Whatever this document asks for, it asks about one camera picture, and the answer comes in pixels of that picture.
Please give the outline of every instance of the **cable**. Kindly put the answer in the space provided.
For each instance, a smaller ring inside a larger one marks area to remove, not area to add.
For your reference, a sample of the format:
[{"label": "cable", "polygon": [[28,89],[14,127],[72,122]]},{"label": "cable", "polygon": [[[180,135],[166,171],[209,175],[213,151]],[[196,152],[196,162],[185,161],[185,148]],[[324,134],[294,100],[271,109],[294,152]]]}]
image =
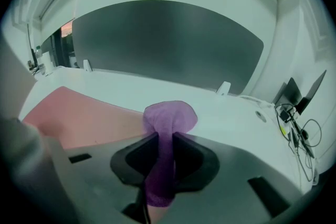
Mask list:
[{"label": "cable", "polygon": [[40,67],[37,67],[37,68],[33,71],[32,75],[35,76],[36,73],[37,73],[39,70],[40,70]]},{"label": "cable", "polygon": [[310,122],[310,121],[314,121],[314,122],[318,125],[318,127],[319,127],[319,129],[320,129],[320,140],[319,140],[318,143],[317,143],[316,145],[314,145],[314,146],[308,145],[308,144],[306,144],[305,142],[302,142],[302,143],[303,143],[304,145],[308,146],[308,147],[316,147],[316,146],[318,146],[318,145],[321,143],[321,140],[322,140],[322,128],[321,128],[320,124],[319,124],[316,120],[314,120],[314,119],[309,119],[309,120],[304,124],[303,128],[301,129],[301,132],[300,132],[300,134],[299,134],[299,137],[302,136],[302,131],[303,131],[303,129],[305,129],[307,123]]},{"label": "cable", "polygon": [[290,135],[288,135],[289,141],[288,141],[288,147],[290,148],[290,150],[293,152],[293,154],[295,155],[294,150],[292,149],[292,147],[290,146],[290,142],[291,142],[291,138]]},{"label": "cable", "polygon": [[274,109],[275,109],[275,113],[276,113],[276,115],[277,115],[277,121],[278,121],[278,126],[279,126],[279,129],[280,129],[280,132],[282,133],[282,136],[290,143],[290,138],[286,138],[285,137],[285,135],[283,134],[283,132],[282,132],[282,129],[281,129],[281,127],[280,127],[280,122],[279,122],[279,113],[278,113],[278,111],[277,111],[277,108],[278,107],[280,107],[280,106],[283,106],[283,105],[290,105],[290,106],[292,106],[292,107],[294,107],[292,104],[289,104],[289,103],[286,103],[286,104],[279,104],[279,105],[277,105],[277,106],[275,106],[274,107]]},{"label": "cable", "polygon": [[312,167],[312,162],[311,162],[311,158],[310,156],[308,155],[308,153],[306,152],[306,166],[309,168],[309,169],[313,169]]},{"label": "cable", "polygon": [[305,168],[303,167],[303,164],[302,164],[302,162],[301,162],[300,155],[299,155],[299,151],[296,150],[296,153],[297,153],[297,155],[298,155],[298,159],[299,159],[300,165],[301,165],[301,167],[302,167],[303,172],[305,173],[305,176],[306,176],[307,181],[308,181],[308,182],[311,182],[311,181],[313,180],[313,172],[312,172],[313,169],[311,169],[312,175],[311,175],[311,179],[309,179],[309,178],[308,178],[308,175],[307,175],[307,173],[306,173],[306,170],[305,170]]}]

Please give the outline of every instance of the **dark panel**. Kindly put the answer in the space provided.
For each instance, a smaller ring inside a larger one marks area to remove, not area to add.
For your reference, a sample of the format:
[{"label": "dark panel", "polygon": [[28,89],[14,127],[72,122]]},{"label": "dark panel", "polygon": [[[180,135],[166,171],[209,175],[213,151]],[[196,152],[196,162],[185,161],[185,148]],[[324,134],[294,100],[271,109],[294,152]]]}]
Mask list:
[{"label": "dark panel", "polygon": [[110,167],[126,185],[141,187],[157,159],[158,133],[131,144],[113,154]]},{"label": "dark panel", "polygon": [[199,191],[216,177],[220,163],[216,154],[180,133],[173,134],[175,192]]},{"label": "dark panel", "polygon": [[252,178],[248,182],[272,217],[289,207],[288,202],[263,177]]},{"label": "dark panel", "polygon": [[264,48],[233,20],[173,1],[131,1],[75,19],[73,43],[79,67],[93,68],[217,90],[243,91]]}]

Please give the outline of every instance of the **white surface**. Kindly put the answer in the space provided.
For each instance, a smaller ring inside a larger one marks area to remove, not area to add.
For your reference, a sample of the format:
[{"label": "white surface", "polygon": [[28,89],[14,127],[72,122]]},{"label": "white surface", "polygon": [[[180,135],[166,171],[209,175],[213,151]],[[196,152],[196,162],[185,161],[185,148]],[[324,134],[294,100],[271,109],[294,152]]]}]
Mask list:
[{"label": "white surface", "polygon": [[44,63],[44,66],[46,68],[46,74],[51,73],[54,70],[54,64],[52,63],[51,59],[50,59],[50,54],[49,52],[45,52],[42,55],[42,61]]},{"label": "white surface", "polygon": [[28,61],[32,58],[27,33],[27,25],[13,25],[11,19],[12,5],[1,20],[1,35],[12,49],[21,64],[28,70]]},{"label": "white surface", "polygon": [[272,102],[282,83],[289,80],[289,67],[293,62],[299,25],[299,0],[278,0],[272,49],[251,96]]},{"label": "white surface", "polygon": [[289,68],[289,73],[294,78],[298,87],[302,86],[303,75],[315,64],[313,44],[309,37],[309,30],[304,21],[304,12],[299,10],[300,25],[298,29],[297,45],[293,53],[293,61]]},{"label": "white surface", "polygon": [[319,173],[323,173],[330,168],[330,164],[336,162],[336,140],[330,145],[330,147],[324,152],[317,162],[317,169]]},{"label": "white surface", "polygon": [[[160,80],[58,68],[38,80],[19,119],[22,120],[43,98],[61,86],[139,112],[162,101],[187,102],[198,116],[198,123],[190,134],[245,149],[281,172],[298,188],[301,186],[304,193],[311,187],[303,176],[300,182],[297,161],[279,129],[261,109],[246,100],[229,95],[218,96],[211,91]],[[266,123],[255,115],[256,110],[268,119]]]},{"label": "white surface", "polygon": [[219,87],[219,89],[216,91],[216,93],[219,95],[228,95],[230,87],[231,83],[224,81],[222,85]]},{"label": "white surface", "polygon": [[90,65],[90,63],[89,63],[89,60],[84,60],[83,61],[83,66],[84,66],[84,70],[86,71],[86,72],[92,72],[92,68],[91,68],[91,65]]}]

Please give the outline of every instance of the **purple towel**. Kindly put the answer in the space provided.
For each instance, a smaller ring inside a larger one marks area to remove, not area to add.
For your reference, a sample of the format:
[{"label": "purple towel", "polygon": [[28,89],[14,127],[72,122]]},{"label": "purple towel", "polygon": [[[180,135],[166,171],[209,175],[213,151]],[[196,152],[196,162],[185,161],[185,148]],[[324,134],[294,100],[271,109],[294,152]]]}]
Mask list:
[{"label": "purple towel", "polygon": [[186,133],[197,122],[193,108],[182,101],[168,101],[147,107],[143,113],[143,125],[147,133],[159,133],[158,159],[145,180],[147,204],[167,207],[173,201],[175,132]]}]

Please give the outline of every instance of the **pink mat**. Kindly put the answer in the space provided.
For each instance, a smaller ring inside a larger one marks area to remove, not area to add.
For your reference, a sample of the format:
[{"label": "pink mat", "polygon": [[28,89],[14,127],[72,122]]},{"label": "pink mat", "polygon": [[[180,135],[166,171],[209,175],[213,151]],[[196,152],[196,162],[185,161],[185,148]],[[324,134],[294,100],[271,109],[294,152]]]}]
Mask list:
[{"label": "pink mat", "polygon": [[89,146],[140,136],[142,113],[107,104],[66,87],[45,97],[23,120],[63,148]]}]

